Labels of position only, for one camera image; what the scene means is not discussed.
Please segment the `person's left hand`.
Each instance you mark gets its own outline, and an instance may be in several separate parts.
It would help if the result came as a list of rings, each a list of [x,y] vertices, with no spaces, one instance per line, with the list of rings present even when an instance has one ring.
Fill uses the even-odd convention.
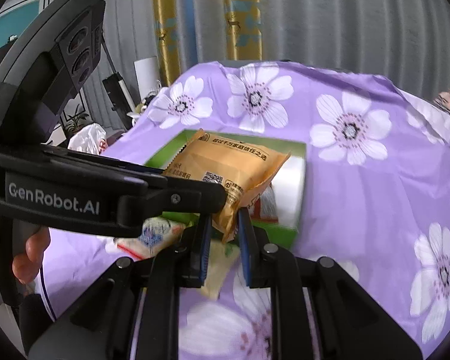
[[[12,271],[22,284],[31,283],[37,277],[43,263],[44,251],[50,242],[49,228],[41,227],[27,239],[25,252],[14,257]]]

